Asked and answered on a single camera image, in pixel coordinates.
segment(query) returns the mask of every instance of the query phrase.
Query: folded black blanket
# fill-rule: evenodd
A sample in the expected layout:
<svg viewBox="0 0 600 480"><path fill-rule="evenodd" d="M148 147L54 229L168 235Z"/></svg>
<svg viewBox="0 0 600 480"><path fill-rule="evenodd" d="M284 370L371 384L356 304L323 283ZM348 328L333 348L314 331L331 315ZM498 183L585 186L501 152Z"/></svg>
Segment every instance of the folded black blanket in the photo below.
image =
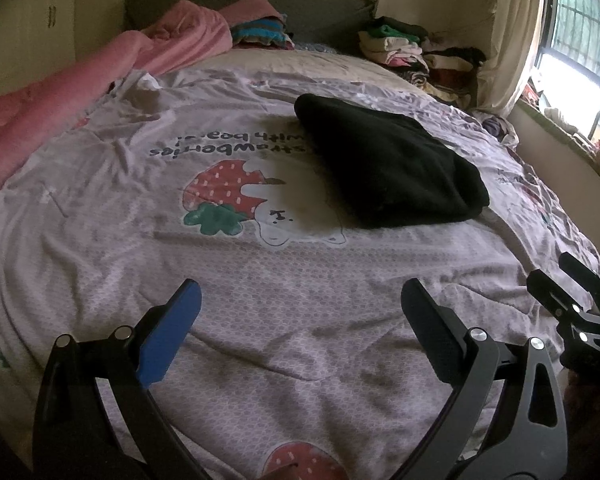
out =
<svg viewBox="0 0 600 480"><path fill-rule="evenodd" d="M365 227L459 222L489 205L478 169L415 119L313 94L295 110Z"/></svg>

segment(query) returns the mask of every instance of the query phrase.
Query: curtain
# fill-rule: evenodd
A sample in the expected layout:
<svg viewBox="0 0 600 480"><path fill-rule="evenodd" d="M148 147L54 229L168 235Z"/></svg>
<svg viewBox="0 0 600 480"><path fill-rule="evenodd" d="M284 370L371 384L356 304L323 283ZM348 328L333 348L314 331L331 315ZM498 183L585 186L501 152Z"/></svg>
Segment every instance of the curtain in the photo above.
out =
<svg viewBox="0 0 600 480"><path fill-rule="evenodd" d="M478 70L477 108L507 117L538 52L544 0L498 0L489 59Z"/></svg>

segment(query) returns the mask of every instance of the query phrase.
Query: window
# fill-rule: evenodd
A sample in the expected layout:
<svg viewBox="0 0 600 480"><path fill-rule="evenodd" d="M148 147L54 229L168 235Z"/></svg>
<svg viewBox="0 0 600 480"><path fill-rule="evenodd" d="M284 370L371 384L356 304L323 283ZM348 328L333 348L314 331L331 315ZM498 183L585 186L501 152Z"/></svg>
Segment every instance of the window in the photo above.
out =
<svg viewBox="0 0 600 480"><path fill-rule="evenodd" d="M600 139L600 0L546 0L537 66L545 104Z"/></svg>

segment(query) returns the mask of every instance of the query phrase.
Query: pink comforter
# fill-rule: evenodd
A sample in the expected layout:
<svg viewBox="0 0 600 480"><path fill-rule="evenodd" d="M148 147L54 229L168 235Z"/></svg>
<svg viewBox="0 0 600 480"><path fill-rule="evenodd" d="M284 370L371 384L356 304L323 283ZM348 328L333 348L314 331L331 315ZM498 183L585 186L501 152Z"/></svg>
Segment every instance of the pink comforter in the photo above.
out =
<svg viewBox="0 0 600 480"><path fill-rule="evenodd" d="M87 59L0 97L0 188L31 153L71 127L131 69L158 75L231 47L219 12L181 0L144 34L123 32Z"/></svg>

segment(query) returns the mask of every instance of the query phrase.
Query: window sill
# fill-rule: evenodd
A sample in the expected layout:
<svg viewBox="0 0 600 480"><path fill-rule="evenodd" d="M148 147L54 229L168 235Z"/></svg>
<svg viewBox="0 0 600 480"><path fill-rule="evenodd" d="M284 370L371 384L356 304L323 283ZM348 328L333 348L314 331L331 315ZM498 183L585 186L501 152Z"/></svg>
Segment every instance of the window sill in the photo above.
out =
<svg viewBox="0 0 600 480"><path fill-rule="evenodd" d="M593 159L592 153L583 146L585 140L579 140L580 137L568 134L560 126L555 124L551 119L548 119L540 111L533 108L531 105L525 103L523 100L518 101L520 109L523 110L531 119L533 119L544 131L549 133L558 142L567 145L573 153L578 155L584 160L593 171L595 171L600 177L600 166L596 164Z"/></svg>

